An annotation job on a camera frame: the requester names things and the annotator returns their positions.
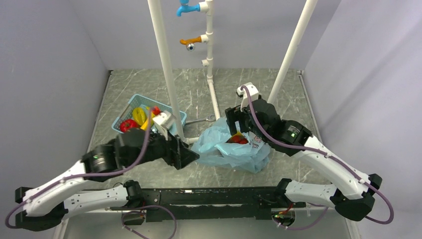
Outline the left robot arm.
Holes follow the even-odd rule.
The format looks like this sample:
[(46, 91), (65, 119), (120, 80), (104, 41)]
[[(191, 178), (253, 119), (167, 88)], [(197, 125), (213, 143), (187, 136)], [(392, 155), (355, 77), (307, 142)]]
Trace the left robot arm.
[(86, 193), (86, 189), (142, 163), (163, 159), (180, 170), (198, 158), (186, 143), (169, 132), (131, 129), (96, 146), (53, 180), (35, 188), (16, 189), (18, 207), (11, 213), (14, 227), (39, 232), (100, 208), (137, 209), (146, 202), (139, 183), (133, 180), (102, 191)]

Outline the light blue plastic bag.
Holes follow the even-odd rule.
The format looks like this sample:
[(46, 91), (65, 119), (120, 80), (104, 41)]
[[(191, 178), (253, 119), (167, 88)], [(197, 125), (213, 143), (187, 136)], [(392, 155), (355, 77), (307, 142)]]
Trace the light blue plastic bag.
[(199, 154), (198, 163), (258, 173), (269, 162), (271, 147), (253, 133), (243, 133), (246, 144), (228, 143), (231, 138), (226, 118), (207, 128), (191, 148)]

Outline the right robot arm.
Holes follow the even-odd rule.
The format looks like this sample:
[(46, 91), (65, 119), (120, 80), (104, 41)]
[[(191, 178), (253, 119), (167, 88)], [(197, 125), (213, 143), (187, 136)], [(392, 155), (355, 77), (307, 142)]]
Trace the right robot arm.
[(257, 99), (251, 106), (227, 108), (225, 116), (231, 134), (252, 132), (275, 151), (300, 160), (330, 182), (319, 185), (283, 178), (274, 192), (277, 205), (285, 207), (297, 202), (323, 205), (357, 222), (372, 211), (374, 193), (382, 178), (360, 172), (338, 159), (305, 126), (281, 119), (272, 104)]

